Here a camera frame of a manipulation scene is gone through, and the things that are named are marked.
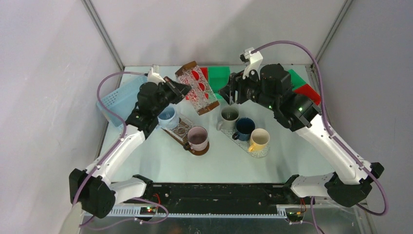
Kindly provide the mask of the brown ended acrylic rack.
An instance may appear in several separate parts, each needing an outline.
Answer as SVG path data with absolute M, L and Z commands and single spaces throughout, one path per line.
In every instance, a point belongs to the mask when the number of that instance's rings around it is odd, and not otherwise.
M 206 114 L 219 106 L 209 82 L 195 61 L 183 65 L 175 72 L 175 76 L 180 83 L 191 86 L 186 97 L 198 115 Z

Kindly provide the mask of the grey mug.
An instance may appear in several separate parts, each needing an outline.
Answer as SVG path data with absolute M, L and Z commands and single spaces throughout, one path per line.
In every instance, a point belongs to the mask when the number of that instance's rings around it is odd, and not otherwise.
M 224 107 L 220 112 L 220 119 L 216 126 L 217 131 L 232 131 L 235 128 L 239 116 L 239 110 L 236 107 Z

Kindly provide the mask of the light blue mug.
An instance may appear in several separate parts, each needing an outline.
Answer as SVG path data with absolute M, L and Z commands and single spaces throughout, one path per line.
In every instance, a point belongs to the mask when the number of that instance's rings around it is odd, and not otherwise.
M 162 129 L 171 130 L 179 124 L 179 114 L 173 106 L 166 107 L 158 115 L 158 124 Z

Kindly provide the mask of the dark blue mug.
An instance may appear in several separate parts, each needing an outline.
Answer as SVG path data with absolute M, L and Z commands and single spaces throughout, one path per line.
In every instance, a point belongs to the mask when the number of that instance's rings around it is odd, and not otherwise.
M 252 132 L 255 130 L 255 122 L 247 117 L 237 120 L 235 124 L 235 133 L 232 135 L 233 140 L 249 141 Z

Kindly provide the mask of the clear acrylic holder rack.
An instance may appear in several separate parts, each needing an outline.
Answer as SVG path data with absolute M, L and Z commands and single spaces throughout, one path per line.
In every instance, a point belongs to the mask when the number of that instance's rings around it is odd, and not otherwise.
M 173 129 L 164 129 L 169 136 L 184 146 L 188 142 L 188 132 L 194 127 L 193 122 L 185 115 L 179 114 L 178 125 Z

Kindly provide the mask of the mauve pink mug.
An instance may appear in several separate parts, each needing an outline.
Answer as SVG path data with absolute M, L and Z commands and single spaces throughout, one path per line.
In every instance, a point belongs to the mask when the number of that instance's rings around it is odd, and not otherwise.
M 188 141 L 183 146 L 185 150 L 194 150 L 194 151 L 202 151 L 206 149 L 209 140 L 208 140 L 208 133 L 204 127 L 201 126 L 194 126 L 192 127 L 187 134 Z

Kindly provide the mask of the cream yellow mug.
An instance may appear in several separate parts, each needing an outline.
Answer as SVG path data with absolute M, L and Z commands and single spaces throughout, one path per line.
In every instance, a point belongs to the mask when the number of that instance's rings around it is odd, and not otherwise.
M 270 134 L 267 130 L 258 128 L 253 130 L 249 140 L 248 152 L 255 152 L 264 149 L 270 142 Z

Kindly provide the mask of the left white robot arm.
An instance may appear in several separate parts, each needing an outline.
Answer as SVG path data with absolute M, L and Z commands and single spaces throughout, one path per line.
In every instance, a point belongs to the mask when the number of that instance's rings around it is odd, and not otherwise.
M 114 174 L 158 125 L 158 116 L 171 104 L 178 104 L 191 91 L 191 86 L 164 77 L 161 82 L 147 81 L 137 93 L 137 102 L 126 120 L 118 140 L 85 169 L 73 169 L 69 175 L 70 199 L 73 205 L 95 217 L 104 218 L 114 205 L 137 198 L 152 201 L 154 190 L 149 180 L 133 176 L 123 182 L 112 181 Z

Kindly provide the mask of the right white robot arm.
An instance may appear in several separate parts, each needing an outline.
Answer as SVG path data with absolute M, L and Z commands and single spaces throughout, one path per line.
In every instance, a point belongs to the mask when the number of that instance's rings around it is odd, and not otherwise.
M 363 201 L 372 190 L 383 166 L 363 160 L 329 125 L 324 125 L 320 108 L 307 96 L 292 89 L 290 73 L 280 64 L 260 71 L 232 73 L 219 90 L 228 104 L 257 103 L 273 112 L 275 120 L 313 145 L 329 162 L 333 172 L 319 176 L 293 175 L 283 197 L 295 204 L 302 197 L 327 197 L 344 207 Z

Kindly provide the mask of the brown wooden oval tray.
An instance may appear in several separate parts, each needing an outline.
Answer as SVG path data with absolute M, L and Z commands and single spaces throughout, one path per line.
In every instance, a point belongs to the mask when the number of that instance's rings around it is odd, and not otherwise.
M 195 155 L 195 156 L 202 156 L 206 154 L 209 150 L 209 142 L 207 142 L 207 146 L 205 149 L 201 151 L 196 151 L 191 149 L 188 143 L 188 129 L 184 127 L 176 127 L 171 130 L 163 129 L 169 136 L 171 136 L 175 141 L 177 141 L 180 145 L 183 146 L 184 150 L 187 152 Z

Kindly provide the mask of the green toothbrush bin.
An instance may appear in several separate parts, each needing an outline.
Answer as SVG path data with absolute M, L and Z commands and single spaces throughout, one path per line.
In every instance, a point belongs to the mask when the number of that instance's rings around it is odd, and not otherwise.
M 292 90 L 296 90 L 307 84 L 293 69 L 288 70 L 288 73 L 291 76 Z

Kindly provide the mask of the red toothpaste bin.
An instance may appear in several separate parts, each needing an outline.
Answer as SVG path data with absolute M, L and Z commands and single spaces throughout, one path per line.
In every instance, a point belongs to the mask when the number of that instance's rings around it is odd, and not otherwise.
M 316 105 L 320 105 L 321 103 L 320 95 L 309 84 L 302 85 L 293 91 L 297 94 L 302 94 L 310 98 Z

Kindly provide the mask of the green plastic bin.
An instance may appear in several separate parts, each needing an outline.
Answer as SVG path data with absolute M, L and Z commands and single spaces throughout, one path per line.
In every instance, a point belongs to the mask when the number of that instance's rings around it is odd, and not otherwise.
M 227 85 L 230 67 L 229 66 L 210 66 L 207 68 L 208 82 L 217 99 L 222 99 L 218 91 Z

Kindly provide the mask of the light blue plastic basket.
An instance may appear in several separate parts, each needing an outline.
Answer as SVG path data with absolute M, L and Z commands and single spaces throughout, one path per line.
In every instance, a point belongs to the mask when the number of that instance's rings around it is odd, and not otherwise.
M 143 75 L 132 75 L 119 88 L 104 96 L 101 101 L 110 111 L 126 121 L 137 102 L 137 94 L 140 86 L 147 82 L 147 77 Z

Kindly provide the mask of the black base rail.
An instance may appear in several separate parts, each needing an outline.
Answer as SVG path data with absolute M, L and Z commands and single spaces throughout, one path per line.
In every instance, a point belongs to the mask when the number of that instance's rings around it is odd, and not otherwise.
M 141 198 L 176 215 L 275 215 L 279 205 L 302 203 L 288 187 L 272 183 L 153 183 Z

